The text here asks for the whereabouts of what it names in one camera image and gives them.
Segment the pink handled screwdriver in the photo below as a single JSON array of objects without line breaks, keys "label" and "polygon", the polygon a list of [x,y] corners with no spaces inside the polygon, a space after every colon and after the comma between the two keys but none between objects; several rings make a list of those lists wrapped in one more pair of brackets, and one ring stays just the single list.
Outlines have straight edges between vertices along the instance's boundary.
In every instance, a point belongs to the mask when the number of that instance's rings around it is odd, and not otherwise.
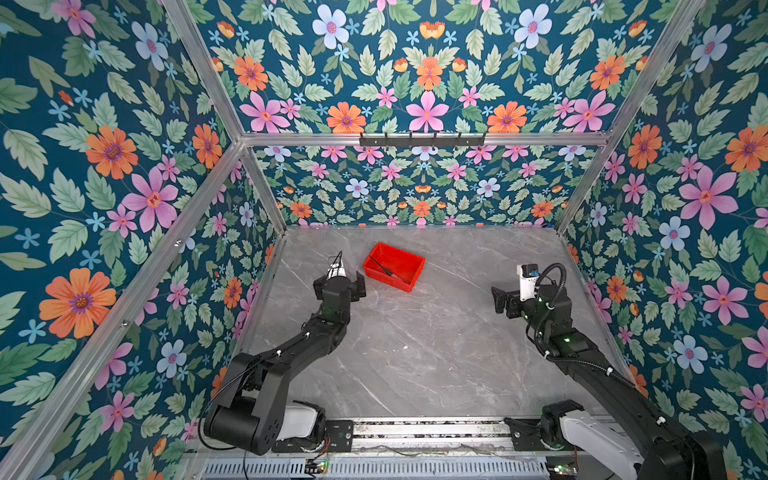
[{"label": "pink handled screwdriver", "polygon": [[373,257],[369,257],[369,259],[371,260],[371,262],[373,262],[374,264],[376,264],[376,265],[377,265],[377,266],[378,266],[378,267],[379,267],[379,268],[382,270],[382,272],[383,272],[384,274],[386,274],[387,276],[389,276],[389,277],[391,277],[391,278],[394,278],[394,279],[396,279],[396,280],[399,280],[399,281],[404,281],[404,280],[403,280],[401,277],[399,277],[398,275],[396,275],[396,274],[395,274],[394,272],[392,272],[390,269],[386,268],[384,265],[382,265],[382,264],[381,264],[381,263],[380,263],[378,260],[376,260],[375,258],[373,258]]}]

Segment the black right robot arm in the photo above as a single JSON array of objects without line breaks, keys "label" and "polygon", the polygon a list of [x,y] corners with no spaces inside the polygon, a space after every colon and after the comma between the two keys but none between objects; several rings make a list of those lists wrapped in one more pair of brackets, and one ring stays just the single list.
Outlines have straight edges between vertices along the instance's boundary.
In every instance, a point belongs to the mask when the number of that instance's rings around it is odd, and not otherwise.
[{"label": "black right robot arm", "polygon": [[619,479],[726,478],[723,448],[712,435],[691,431],[655,406],[573,327],[564,289],[545,285],[526,300],[517,291],[491,292],[497,313],[543,329],[533,334],[543,358],[587,390],[619,426],[603,425],[576,401],[552,403],[538,423],[546,446],[580,448]]}]

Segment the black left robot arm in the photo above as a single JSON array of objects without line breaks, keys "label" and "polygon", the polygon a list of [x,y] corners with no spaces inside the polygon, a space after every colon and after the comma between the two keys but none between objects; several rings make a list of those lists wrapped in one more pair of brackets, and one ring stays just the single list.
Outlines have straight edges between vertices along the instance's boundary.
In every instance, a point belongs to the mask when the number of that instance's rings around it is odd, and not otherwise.
[{"label": "black left robot arm", "polygon": [[296,376],[341,344],[351,305],[366,296],[366,286],[361,273],[353,279],[328,273],[316,279],[313,288],[320,306],[298,334],[272,350],[233,358],[202,422],[205,439],[257,455],[281,441],[295,441],[307,449],[325,442],[325,410],[308,402],[290,402],[289,387]]}]

